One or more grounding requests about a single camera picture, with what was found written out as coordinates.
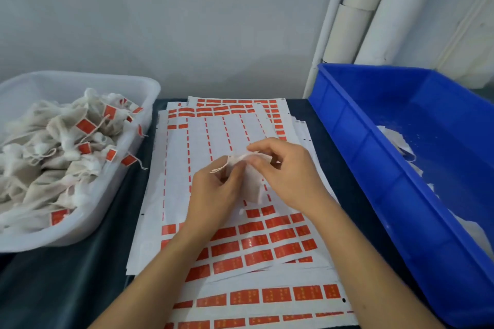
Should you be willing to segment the dark blue table cloth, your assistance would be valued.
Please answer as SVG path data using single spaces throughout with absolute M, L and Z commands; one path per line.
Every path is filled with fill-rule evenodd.
M 343 209 L 430 307 L 323 124 L 306 99 L 288 99 L 306 121 L 319 162 Z M 149 174 L 128 168 L 100 226 L 69 246 L 0 253 L 0 329 L 86 329 L 131 282 L 126 264 Z

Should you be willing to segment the stack of red label sheets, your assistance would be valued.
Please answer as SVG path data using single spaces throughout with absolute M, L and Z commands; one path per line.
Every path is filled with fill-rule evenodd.
M 157 113 L 150 175 L 127 261 L 137 276 L 183 227 L 193 175 L 251 142 L 276 137 L 302 145 L 334 196 L 305 121 L 284 99 L 169 101 Z M 312 223 L 261 178 L 241 194 L 203 247 L 165 329 L 319 329 L 355 326 L 356 315 Z

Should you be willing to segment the white plastic bin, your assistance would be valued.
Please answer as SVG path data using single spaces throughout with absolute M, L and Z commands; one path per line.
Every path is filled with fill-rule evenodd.
M 43 70 L 18 75 L 0 83 L 0 136 L 5 124 L 20 117 L 36 101 L 69 103 L 81 97 L 87 88 L 99 94 L 117 93 L 143 108 L 119 139 L 114 160 L 105 164 L 101 175 L 89 184 L 89 203 L 75 209 L 60 223 L 28 234 L 0 234 L 0 254 L 18 253 L 43 246 L 66 246 L 89 236 L 102 222 L 111 206 L 128 168 L 120 163 L 126 153 L 136 156 L 143 133 L 150 128 L 153 104 L 161 91 L 160 84 L 147 77 L 92 74 Z

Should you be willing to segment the thick white jointed pipe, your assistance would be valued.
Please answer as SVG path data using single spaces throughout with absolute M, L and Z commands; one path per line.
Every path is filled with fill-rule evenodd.
M 322 57 L 324 63 L 352 63 L 380 0 L 343 0 Z

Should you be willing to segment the blue plastic bin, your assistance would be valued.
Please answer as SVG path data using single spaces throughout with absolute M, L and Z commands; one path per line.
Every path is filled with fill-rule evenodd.
M 308 100 L 434 311 L 494 326 L 494 263 L 443 205 L 494 249 L 494 104 L 433 70 L 351 64 L 320 64 Z M 404 137 L 422 177 L 377 126 Z

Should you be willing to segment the person's left forearm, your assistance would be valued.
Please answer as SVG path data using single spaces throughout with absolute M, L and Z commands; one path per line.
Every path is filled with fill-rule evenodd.
M 212 218 L 186 220 L 88 329 L 163 329 L 190 269 L 224 222 Z

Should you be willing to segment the person's left hand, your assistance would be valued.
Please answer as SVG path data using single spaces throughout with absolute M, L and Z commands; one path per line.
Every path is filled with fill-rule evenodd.
M 222 176 L 210 173 L 226 163 L 227 156 L 198 170 L 192 180 L 186 220 L 182 227 L 188 234 L 208 241 L 230 217 L 240 192 L 223 192 Z

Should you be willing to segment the person's right hand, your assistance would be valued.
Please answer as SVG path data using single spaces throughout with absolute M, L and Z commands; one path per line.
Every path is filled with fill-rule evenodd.
M 313 220 L 322 215 L 325 208 L 337 205 L 303 146 L 267 138 L 249 144 L 247 150 L 280 157 L 280 185 L 271 188 L 287 206 Z

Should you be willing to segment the white cloth drawstring pouch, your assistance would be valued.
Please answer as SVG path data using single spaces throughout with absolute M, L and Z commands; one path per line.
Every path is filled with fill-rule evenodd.
M 259 158 L 271 164 L 272 157 L 261 152 L 245 152 L 243 154 L 233 154 L 227 157 L 226 163 L 210 171 L 218 176 L 230 176 L 232 169 L 238 162 L 246 161 L 249 156 L 258 156 Z M 262 191 L 264 190 L 263 176 L 249 163 L 245 165 L 244 178 L 240 188 L 240 198 L 247 202 L 261 204 Z

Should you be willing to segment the person's right forearm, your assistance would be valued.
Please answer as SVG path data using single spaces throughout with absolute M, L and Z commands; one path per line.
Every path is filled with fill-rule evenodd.
M 445 329 L 331 195 L 300 211 L 323 239 L 361 329 Z

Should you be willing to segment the thin white pipe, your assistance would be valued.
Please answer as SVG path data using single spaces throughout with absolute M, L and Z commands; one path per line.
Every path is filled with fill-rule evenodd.
M 330 32 L 336 18 L 337 10 L 341 0 L 329 0 L 327 10 L 324 16 L 323 24 L 319 33 L 319 38 L 314 51 L 312 63 L 308 72 L 308 77 L 304 87 L 303 98 L 308 98 L 312 92 L 317 73 L 318 65 L 322 62 L 323 54 L 327 46 Z

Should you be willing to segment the pile of labelled cloth bags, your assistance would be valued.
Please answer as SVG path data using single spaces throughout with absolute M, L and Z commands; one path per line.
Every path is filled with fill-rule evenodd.
M 90 201 L 89 185 L 116 160 L 144 108 L 87 88 L 71 103 L 41 100 L 6 124 L 0 141 L 0 234 L 54 226 Z

